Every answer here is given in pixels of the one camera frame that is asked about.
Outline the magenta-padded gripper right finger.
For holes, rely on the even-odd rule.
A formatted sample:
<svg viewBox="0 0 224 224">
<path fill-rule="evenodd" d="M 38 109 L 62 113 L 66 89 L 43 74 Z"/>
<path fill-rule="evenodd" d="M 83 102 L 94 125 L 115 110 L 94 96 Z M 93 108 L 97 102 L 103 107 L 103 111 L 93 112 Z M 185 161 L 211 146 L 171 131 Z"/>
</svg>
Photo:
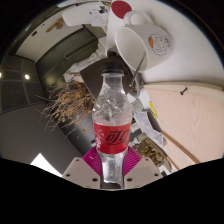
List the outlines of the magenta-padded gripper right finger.
<svg viewBox="0 0 224 224">
<path fill-rule="evenodd" d="M 123 161 L 123 178 L 124 187 L 134 189 L 157 181 L 162 175 L 149 157 L 142 157 L 129 147 Z"/>
</svg>

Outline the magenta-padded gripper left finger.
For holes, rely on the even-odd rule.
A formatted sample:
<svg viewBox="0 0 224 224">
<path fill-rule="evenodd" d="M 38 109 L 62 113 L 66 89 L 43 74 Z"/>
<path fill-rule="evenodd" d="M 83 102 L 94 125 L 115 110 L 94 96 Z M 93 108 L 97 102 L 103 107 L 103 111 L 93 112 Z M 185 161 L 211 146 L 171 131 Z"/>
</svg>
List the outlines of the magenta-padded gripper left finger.
<svg viewBox="0 0 224 224">
<path fill-rule="evenodd" d="M 75 157 L 62 177 L 84 188 L 99 189 L 102 165 L 95 148 L 91 148 L 83 157 Z"/>
</svg>

